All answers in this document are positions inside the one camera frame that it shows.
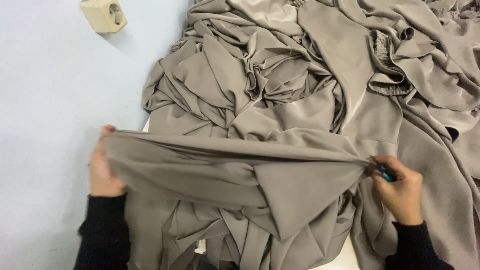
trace white wall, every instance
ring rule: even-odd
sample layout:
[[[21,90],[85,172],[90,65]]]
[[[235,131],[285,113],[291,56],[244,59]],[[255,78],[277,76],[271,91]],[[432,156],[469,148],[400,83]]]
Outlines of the white wall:
[[[140,130],[153,63],[192,0],[120,0],[100,36],[78,0],[0,0],[0,270],[71,269],[102,124]]]

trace socket holes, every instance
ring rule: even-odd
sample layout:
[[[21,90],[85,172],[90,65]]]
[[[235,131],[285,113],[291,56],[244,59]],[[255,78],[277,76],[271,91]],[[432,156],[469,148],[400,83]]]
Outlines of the socket holes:
[[[123,14],[121,13],[120,7],[116,4],[111,4],[109,12],[110,20],[114,21],[116,25],[120,25],[123,21]]]

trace fabric pile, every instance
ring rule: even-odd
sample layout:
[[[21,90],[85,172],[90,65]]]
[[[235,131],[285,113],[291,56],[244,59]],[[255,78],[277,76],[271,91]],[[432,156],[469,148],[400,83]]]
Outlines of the fabric pile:
[[[392,155],[424,176],[435,250],[479,269],[479,3],[197,0],[154,66],[149,133],[106,138],[130,187],[131,262],[301,270],[350,233],[360,267],[394,254],[365,176]]]

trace black sleeve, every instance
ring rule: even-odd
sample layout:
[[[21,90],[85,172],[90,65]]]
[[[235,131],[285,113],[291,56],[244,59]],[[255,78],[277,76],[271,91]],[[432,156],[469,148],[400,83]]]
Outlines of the black sleeve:
[[[453,270],[433,249],[427,223],[404,226],[394,222],[398,234],[396,254],[385,259],[387,270]]]
[[[88,197],[87,217],[74,270],[127,270],[130,239],[125,221],[127,195]]]

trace beige socket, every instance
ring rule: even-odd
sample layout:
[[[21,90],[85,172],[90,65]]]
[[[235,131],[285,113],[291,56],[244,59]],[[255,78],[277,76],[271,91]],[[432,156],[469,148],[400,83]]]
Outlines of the beige socket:
[[[117,0],[86,0],[80,8],[97,33],[117,33],[127,24]]]

